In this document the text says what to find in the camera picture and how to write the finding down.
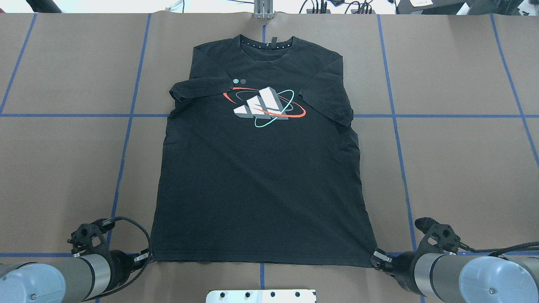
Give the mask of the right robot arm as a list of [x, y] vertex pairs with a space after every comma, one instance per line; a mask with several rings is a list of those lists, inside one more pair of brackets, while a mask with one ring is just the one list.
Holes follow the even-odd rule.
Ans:
[[539, 298], [536, 256], [404, 252], [390, 257], [376, 250], [370, 260], [404, 290], [444, 303], [537, 303]]

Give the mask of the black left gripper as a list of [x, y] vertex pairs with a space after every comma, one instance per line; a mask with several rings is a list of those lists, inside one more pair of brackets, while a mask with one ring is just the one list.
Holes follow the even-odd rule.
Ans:
[[149, 249], [133, 254], [126, 254], [121, 250], [111, 250], [110, 257], [112, 265], [110, 266], [108, 287], [120, 287], [127, 282], [135, 268], [142, 268], [147, 263], [151, 254]]

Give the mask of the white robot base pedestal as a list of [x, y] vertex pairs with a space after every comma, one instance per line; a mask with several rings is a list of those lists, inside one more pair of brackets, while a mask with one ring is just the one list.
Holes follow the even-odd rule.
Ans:
[[208, 292], [206, 303], [317, 303], [315, 290], [214, 290]]

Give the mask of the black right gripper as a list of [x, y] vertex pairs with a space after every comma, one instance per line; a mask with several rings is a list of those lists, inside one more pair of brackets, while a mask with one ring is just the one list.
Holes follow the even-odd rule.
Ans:
[[398, 284], [416, 284], [415, 268], [420, 254], [414, 251], [403, 252], [391, 257], [381, 249], [374, 249], [370, 256], [371, 266], [375, 270], [389, 270]]

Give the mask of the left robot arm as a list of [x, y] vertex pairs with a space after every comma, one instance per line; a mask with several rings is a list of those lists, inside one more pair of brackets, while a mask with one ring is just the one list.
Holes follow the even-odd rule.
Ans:
[[2, 263], [2, 303], [82, 303], [119, 292], [140, 276], [152, 255], [149, 249], [127, 254], [91, 249], [51, 263]]

